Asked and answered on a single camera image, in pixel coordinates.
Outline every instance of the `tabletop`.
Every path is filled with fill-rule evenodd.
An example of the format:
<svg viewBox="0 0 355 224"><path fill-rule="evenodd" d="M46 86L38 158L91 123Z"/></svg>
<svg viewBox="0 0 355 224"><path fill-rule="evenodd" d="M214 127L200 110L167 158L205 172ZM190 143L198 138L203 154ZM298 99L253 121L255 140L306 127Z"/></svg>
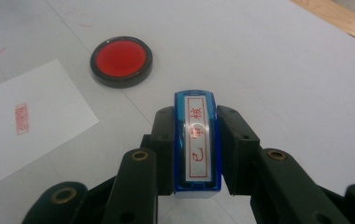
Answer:
<svg viewBox="0 0 355 224"><path fill-rule="evenodd" d="M147 79L111 89L92 77L93 50L114 36L153 52ZM291 1L0 1L0 83L57 59L99 119L0 181L0 223L21 223L49 187L89 189L114 176L176 91L212 91L262 147L290 153L339 194L355 183L355 38ZM255 223L249 197L160 197L159 223Z"/></svg>

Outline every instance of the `white paper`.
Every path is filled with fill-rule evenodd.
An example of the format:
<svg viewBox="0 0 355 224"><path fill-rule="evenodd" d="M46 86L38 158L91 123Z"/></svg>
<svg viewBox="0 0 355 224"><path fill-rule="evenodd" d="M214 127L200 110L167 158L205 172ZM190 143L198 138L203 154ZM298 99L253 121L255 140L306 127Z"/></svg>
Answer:
<svg viewBox="0 0 355 224"><path fill-rule="evenodd" d="M98 121L58 61L0 84L0 180Z"/></svg>

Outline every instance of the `blue plastic case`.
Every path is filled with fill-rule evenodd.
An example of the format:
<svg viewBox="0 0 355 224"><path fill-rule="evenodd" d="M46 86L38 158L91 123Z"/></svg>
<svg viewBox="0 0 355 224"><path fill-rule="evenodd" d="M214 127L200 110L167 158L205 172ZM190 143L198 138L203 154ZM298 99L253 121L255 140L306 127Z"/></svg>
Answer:
<svg viewBox="0 0 355 224"><path fill-rule="evenodd" d="M176 92L175 122L177 196L185 192L189 198L204 198L220 191L220 135L213 93Z"/></svg>

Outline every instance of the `red ink pad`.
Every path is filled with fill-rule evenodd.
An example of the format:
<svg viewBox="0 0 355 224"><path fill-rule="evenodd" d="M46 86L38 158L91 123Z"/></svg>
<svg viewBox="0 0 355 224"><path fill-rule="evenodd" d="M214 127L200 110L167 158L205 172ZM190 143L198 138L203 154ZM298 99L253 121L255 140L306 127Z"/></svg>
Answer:
<svg viewBox="0 0 355 224"><path fill-rule="evenodd" d="M128 88L140 83L149 75L151 64L150 48L130 36L108 39L91 57L94 76L112 88Z"/></svg>

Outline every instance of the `white surface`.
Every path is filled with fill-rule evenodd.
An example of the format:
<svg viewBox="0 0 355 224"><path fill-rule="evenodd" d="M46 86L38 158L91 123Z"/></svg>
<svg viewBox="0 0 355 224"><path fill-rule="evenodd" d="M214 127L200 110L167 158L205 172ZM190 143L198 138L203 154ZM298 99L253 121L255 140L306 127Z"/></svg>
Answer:
<svg viewBox="0 0 355 224"><path fill-rule="evenodd" d="M0 1L0 82L58 58L96 117L90 130L0 182L0 223L20 223L48 187L92 188L150 133L176 91L213 91L263 147L283 149L320 185L355 183L355 39L290 1ZM132 35L151 75L113 90L91 77L102 41ZM160 223L255 223L249 198L160 199Z"/></svg>
<svg viewBox="0 0 355 224"><path fill-rule="evenodd" d="M27 108L23 132L20 105ZM98 121L58 61L0 84L0 180Z"/></svg>

